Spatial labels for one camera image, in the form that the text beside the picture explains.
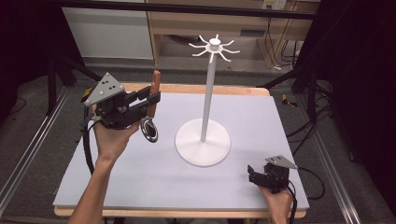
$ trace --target gray floor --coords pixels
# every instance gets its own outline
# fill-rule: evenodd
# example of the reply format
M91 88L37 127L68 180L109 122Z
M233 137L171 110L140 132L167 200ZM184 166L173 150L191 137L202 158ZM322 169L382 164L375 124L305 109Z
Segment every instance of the gray floor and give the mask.
M205 84L207 55L200 58L192 57L191 54L200 52L199 49L186 47L192 41L194 38L179 36L165 38L162 57L157 66L141 61L93 59L87 59L87 65L98 75L110 72L119 81L150 81L152 69L158 68L163 73L163 83ZM232 60L231 63L219 60L215 80L218 85L254 87L290 70L289 66L282 67L281 71L267 69L254 39L237 39L229 49L241 49L241 53L235 55L225 53L225 56ZM40 144L19 187L16 188L13 197L7 203L6 209L0 211L2 212L0 222L12 219L20 223L64 223L64 218L56 217L53 214L51 204L55 196L54 193L56 193L53 191L60 185L64 171L80 139L77 124L82 117L83 105L79 99L85 88L93 85L93 82L88 78L76 75L78 83L74 88L62 90L61 85L59 86L59 93L68 92L64 106L45 136L45 140ZM276 100L285 133L291 133L306 123L304 112L306 94L294 95L298 100L298 107L282 104L282 94L292 95L291 84L292 80L288 80L270 90ZM0 127L0 155L2 155L0 158L0 188L7 184L8 177L11 176L23 152L28 148L40 123L45 118L47 110L46 85L45 77L23 84L19 89L19 96L27 102L26 106L21 111L10 115ZM320 110L328 103L325 99L319 99L317 104L317 110ZM19 100L14 109L21 106L22 100ZM295 222L347 222L342 210L342 202L337 198L337 192L334 191L331 176L328 176L327 168L319 156L320 146L316 141L319 136L361 223L396 223L395 217L384 203L364 167L349 160L344 136L341 135L329 115L327 114L318 122L316 135L310 137L295 156L297 165L314 171L323 179L326 193L320 200L310 200L310 208L307 210L306 217ZM305 134L305 132L301 132L289 140L300 140ZM290 143L291 150L294 150L298 144ZM320 194L321 185L315 177L303 171L300 172L300 176L307 195L314 197Z

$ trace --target white pole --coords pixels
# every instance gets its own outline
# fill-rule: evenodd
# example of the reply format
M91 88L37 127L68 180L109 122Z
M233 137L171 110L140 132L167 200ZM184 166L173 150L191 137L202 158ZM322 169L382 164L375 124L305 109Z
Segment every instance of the white pole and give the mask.
M210 104L212 102L213 83L215 82L216 62L218 60L218 55L212 54L212 57L213 57L212 62L209 61L209 65L207 67L204 116L202 119L202 131L201 131L202 143L206 141L207 123L209 121L209 111L210 111Z

